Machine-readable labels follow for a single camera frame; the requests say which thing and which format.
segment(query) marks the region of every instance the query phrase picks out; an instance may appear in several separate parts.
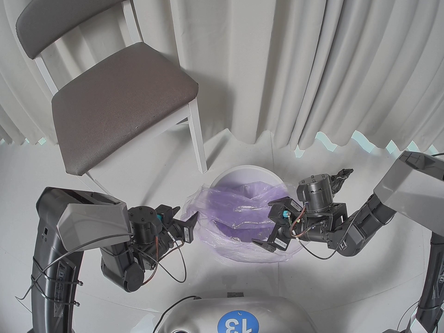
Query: blue circular sticker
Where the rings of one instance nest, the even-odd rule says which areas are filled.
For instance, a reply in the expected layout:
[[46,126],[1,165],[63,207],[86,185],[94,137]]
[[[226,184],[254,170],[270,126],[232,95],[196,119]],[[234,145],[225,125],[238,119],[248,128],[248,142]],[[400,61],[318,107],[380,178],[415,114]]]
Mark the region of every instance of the blue circular sticker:
[[218,333],[259,333],[259,322],[250,312],[231,311],[219,319]]

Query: robotic arm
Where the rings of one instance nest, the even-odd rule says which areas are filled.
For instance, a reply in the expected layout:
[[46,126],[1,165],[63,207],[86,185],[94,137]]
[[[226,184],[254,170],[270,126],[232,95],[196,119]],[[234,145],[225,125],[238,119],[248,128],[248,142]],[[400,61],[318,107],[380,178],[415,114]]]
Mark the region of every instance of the robotic arm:
[[197,213],[186,222],[174,219],[180,207],[127,210],[124,202],[108,195],[53,187],[43,191],[36,208],[40,221],[31,276],[33,329],[28,333],[72,331],[72,308],[80,305],[74,297],[76,286],[83,284],[78,275],[84,250],[100,248],[103,275],[133,292],[143,284],[145,271],[153,270],[176,241],[193,241],[197,221]]
[[432,333],[444,302],[444,161],[405,151],[375,187],[364,205],[347,216],[345,203],[335,203],[328,174],[299,182],[297,197],[269,203],[276,223],[267,241],[253,243],[274,252],[286,250],[292,239],[327,244],[343,256],[358,254],[376,231],[399,212],[432,231],[429,267],[419,305],[405,333]]

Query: curtain fold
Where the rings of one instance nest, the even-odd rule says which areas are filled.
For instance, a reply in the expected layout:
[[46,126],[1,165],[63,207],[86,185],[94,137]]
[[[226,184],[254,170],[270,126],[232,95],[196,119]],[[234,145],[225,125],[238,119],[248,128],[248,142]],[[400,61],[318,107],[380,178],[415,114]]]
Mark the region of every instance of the curtain fold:
[[[57,142],[51,94],[15,34],[30,0],[0,4],[0,137]],[[205,139],[229,128],[306,149],[355,130],[378,147],[444,149],[444,0],[133,0],[144,42],[199,83]],[[60,88],[130,45],[121,6],[43,58]]]

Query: chair backrest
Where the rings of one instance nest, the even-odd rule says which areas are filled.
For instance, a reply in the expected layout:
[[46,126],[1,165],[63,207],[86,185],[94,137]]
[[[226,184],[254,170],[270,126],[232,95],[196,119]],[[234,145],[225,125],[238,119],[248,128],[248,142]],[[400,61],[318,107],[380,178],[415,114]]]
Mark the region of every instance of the chair backrest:
[[32,0],[15,28],[29,58],[87,19],[125,0]]

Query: cylindrical motor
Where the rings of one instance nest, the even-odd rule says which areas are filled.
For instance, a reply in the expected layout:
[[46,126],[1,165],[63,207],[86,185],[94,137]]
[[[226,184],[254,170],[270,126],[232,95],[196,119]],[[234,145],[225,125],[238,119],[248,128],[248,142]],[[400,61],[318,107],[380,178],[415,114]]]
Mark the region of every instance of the cylindrical motor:
[[299,201],[308,203],[307,213],[317,213],[328,210],[333,204],[333,194],[330,175],[312,175],[299,182],[297,187]]
[[157,217],[156,210],[148,206],[133,207],[128,210],[131,231],[134,242],[149,244],[162,231],[162,222]]

